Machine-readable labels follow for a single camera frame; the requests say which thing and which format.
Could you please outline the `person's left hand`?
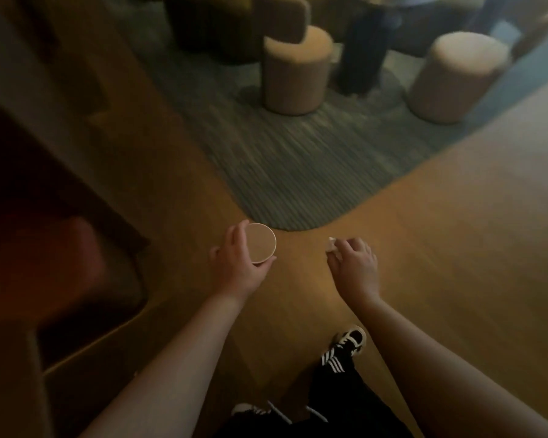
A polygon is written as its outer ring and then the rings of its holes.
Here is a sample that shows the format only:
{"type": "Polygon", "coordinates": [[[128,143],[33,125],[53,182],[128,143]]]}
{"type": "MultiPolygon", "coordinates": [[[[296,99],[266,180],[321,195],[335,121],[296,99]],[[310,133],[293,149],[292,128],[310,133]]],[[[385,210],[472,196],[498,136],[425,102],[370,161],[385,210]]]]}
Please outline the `person's left hand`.
{"type": "Polygon", "coordinates": [[[248,220],[227,228],[223,241],[210,251],[213,288],[217,294],[245,303],[267,274],[254,271],[249,258],[245,228],[248,220]]]}

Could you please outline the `person's right hand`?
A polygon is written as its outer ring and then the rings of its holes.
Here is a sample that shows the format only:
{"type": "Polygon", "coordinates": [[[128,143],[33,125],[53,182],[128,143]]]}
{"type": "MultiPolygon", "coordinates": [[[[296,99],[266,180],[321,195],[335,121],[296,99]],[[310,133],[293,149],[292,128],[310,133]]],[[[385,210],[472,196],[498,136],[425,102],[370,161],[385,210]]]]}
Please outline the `person's right hand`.
{"type": "Polygon", "coordinates": [[[333,279],[336,290],[353,312],[380,299],[378,259],[362,238],[336,238],[346,272],[333,279]]]}

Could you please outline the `beige paper cup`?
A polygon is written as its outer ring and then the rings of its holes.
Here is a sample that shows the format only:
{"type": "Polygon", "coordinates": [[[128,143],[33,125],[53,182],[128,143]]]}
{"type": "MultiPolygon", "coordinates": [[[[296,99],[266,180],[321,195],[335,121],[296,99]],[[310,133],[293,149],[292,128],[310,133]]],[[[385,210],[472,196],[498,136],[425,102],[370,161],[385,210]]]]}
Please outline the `beige paper cup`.
{"type": "Polygon", "coordinates": [[[275,254],[277,239],[268,226],[257,222],[250,223],[245,228],[245,233],[252,264],[260,265],[275,254]]]}

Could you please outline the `person's left forearm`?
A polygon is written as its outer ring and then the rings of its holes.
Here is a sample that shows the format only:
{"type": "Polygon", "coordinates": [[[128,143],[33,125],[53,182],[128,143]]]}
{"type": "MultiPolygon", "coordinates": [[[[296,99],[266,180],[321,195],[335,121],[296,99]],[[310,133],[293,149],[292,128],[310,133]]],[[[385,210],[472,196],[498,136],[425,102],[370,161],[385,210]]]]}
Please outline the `person's left forearm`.
{"type": "Polygon", "coordinates": [[[248,293],[212,294],[79,438],[191,438],[248,293]]]}

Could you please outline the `person's right forearm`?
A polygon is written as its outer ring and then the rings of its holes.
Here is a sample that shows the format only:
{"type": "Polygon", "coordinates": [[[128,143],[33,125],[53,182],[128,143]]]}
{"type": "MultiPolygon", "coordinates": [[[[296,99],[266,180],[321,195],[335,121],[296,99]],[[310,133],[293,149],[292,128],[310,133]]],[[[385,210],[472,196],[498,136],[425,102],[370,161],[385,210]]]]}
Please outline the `person's right forearm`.
{"type": "Polygon", "coordinates": [[[548,420],[380,298],[348,305],[426,437],[548,438],[548,420]]]}

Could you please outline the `black white striped sneaker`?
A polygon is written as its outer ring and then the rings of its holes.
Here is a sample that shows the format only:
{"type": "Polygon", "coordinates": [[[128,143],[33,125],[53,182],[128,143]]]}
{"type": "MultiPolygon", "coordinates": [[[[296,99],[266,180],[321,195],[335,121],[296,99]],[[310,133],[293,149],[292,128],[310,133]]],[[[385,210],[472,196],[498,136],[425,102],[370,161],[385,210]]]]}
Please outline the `black white striped sneaker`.
{"type": "Polygon", "coordinates": [[[360,326],[351,326],[333,339],[328,350],[322,353],[321,367],[332,374],[349,374],[355,371],[353,359],[366,346],[366,332],[360,326]]]}
{"type": "Polygon", "coordinates": [[[249,403],[239,403],[235,405],[231,410],[231,417],[248,417],[248,418],[267,418],[271,419],[272,417],[272,410],[264,410],[259,408],[256,405],[252,405],[249,403]]]}

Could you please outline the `grey-blue striped rug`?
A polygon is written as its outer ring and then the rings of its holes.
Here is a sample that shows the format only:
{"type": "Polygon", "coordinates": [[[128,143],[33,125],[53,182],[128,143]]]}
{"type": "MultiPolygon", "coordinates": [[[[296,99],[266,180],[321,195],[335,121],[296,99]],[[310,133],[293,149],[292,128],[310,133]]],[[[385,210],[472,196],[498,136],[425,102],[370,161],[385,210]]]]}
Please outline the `grey-blue striped rug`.
{"type": "Polygon", "coordinates": [[[548,82],[547,39],[502,76],[467,122],[430,124],[407,110],[400,80],[421,63],[395,54],[368,99],[328,89],[313,113],[283,117],[258,104],[257,63],[228,65],[181,50],[162,2],[103,1],[238,205],[255,221],[285,231],[337,219],[548,82]]]}

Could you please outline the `black trousers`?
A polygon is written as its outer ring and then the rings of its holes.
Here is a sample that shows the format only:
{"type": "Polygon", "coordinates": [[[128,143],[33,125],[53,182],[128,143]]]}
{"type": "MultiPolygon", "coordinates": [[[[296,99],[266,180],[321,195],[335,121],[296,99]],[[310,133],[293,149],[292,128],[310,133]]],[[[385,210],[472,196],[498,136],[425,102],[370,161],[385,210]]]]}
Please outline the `black trousers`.
{"type": "Polygon", "coordinates": [[[360,374],[332,374],[315,368],[307,405],[328,423],[311,416],[285,424],[271,419],[234,417],[213,438],[414,438],[408,427],[364,382],[360,374]]]}

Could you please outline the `beige round stool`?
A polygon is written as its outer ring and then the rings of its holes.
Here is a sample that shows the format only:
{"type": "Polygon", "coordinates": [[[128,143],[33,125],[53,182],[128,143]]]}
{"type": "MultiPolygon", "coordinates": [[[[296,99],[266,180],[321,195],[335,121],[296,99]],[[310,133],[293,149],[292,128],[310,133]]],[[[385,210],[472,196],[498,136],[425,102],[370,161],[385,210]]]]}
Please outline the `beige round stool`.
{"type": "Polygon", "coordinates": [[[407,107],[435,124],[456,124],[512,65],[510,47],[469,31],[439,36],[407,93],[407,107]]]}
{"type": "Polygon", "coordinates": [[[308,26],[301,43],[263,39],[263,107],[283,116],[303,116],[324,102],[334,41],[324,29],[308,26]]]}

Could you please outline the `red seat cushion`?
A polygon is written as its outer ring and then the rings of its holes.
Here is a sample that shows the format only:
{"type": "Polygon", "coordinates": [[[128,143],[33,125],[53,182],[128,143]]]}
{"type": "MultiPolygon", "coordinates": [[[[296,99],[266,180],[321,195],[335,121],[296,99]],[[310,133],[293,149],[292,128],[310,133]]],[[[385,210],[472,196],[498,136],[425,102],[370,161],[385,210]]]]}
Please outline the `red seat cushion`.
{"type": "Polygon", "coordinates": [[[0,222],[0,322],[43,325],[86,301],[105,276],[86,220],[0,222]]]}

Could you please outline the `dark wooden bench frame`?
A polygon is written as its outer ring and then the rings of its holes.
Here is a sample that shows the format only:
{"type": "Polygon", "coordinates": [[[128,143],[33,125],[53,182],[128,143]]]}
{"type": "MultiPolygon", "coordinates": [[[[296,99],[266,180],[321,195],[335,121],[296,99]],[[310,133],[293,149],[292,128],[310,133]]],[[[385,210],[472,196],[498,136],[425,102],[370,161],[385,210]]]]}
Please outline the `dark wooden bench frame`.
{"type": "Polygon", "coordinates": [[[80,217],[106,263],[95,293],[55,319],[0,322],[0,436],[79,436],[131,378],[118,346],[103,346],[148,300],[135,261],[148,240],[106,189],[88,110],[68,100],[78,71],[106,103],[46,0],[0,0],[0,222],[80,217]]]}

